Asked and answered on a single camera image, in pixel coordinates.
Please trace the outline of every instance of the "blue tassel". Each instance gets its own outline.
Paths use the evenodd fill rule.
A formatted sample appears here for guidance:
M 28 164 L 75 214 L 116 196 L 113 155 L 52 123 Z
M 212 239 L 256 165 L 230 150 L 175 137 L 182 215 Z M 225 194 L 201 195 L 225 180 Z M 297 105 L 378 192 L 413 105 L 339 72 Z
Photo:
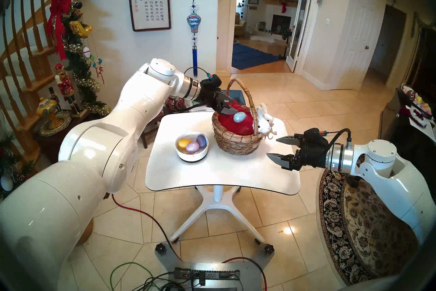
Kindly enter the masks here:
M 194 67 L 194 77 L 197 77 L 197 46 L 192 47 L 192 65 Z

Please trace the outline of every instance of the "mantel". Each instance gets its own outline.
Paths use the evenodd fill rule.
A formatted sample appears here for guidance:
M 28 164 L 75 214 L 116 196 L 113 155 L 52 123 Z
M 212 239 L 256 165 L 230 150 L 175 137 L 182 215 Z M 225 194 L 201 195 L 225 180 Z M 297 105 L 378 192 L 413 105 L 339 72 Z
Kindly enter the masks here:
M 280 0 L 263 0 L 265 4 L 272 4 L 273 6 L 282 6 L 282 3 L 286 4 L 286 7 L 297 8 L 298 2 L 280 1 Z

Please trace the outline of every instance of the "basket handle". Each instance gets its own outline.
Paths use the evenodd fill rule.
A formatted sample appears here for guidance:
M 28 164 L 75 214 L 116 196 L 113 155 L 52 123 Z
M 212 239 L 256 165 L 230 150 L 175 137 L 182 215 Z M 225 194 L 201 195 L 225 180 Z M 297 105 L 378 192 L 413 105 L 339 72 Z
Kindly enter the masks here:
M 242 83 L 242 81 L 241 81 L 239 78 L 234 77 L 234 78 L 231 78 L 231 79 L 230 79 L 230 82 L 228 83 L 226 94 L 227 94 L 227 95 L 229 94 L 230 87 L 231 87 L 231 85 L 233 84 L 233 82 L 235 82 L 235 81 L 236 81 L 236 82 L 241 86 L 242 90 L 244 91 L 244 93 L 245 93 L 245 94 L 247 95 L 247 97 L 248 97 L 248 102 L 249 102 L 249 104 L 250 104 L 251 114 L 253 115 L 253 122 L 254 122 L 254 127 L 253 127 L 253 129 L 254 129 L 254 134 L 257 136 L 258 133 L 259 133 L 259 128 L 257 127 L 257 111 L 256 111 L 256 108 L 254 107 L 253 99 L 251 98 L 251 94 L 250 94 L 250 92 L 248 91 L 247 87 L 244 85 L 244 83 Z

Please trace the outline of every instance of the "black knob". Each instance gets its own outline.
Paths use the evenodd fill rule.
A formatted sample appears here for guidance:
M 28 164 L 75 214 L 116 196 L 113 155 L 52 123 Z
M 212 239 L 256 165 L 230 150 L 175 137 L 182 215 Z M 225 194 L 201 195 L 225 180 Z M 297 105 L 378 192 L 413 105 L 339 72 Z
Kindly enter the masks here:
M 274 252 L 274 247 L 271 244 L 265 245 L 265 253 L 272 254 Z
M 159 243 L 156 245 L 155 250 L 157 253 L 164 254 L 166 252 L 167 248 L 162 243 Z

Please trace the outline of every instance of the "green cable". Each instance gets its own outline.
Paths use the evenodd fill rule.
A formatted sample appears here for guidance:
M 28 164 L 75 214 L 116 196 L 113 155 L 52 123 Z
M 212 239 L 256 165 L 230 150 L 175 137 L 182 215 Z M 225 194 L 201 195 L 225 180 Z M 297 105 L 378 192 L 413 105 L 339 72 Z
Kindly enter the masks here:
M 123 264 L 121 264 L 121 265 L 118 265 L 115 269 L 113 269 L 113 270 L 112 270 L 112 273 L 110 274 L 109 282 L 110 282 L 110 288 L 112 289 L 112 291 L 115 291 L 114 288 L 113 288 L 113 286 L 112 286 L 112 275 L 113 275 L 113 273 L 114 273 L 115 270 L 117 270 L 119 267 L 122 267 L 123 265 L 126 265 L 126 264 L 136 264 L 136 265 L 139 265 L 141 268 L 143 268 L 145 271 L 147 271 L 147 272 L 150 274 L 150 276 L 151 276 L 152 278 L 154 278 L 153 275 L 151 274 L 151 272 L 150 272 L 146 267 L 143 267 L 141 264 L 138 264 L 138 263 L 135 263 L 135 262 L 127 262 L 127 263 L 123 263 Z M 150 290 L 152 286 L 154 286 L 156 289 L 159 290 L 159 288 L 157 287 L 157 285 L 156 285 L 155 283 L 151 283 L 150 286 L 148 287 L 148 289 L 147 289 L 146 291 Z

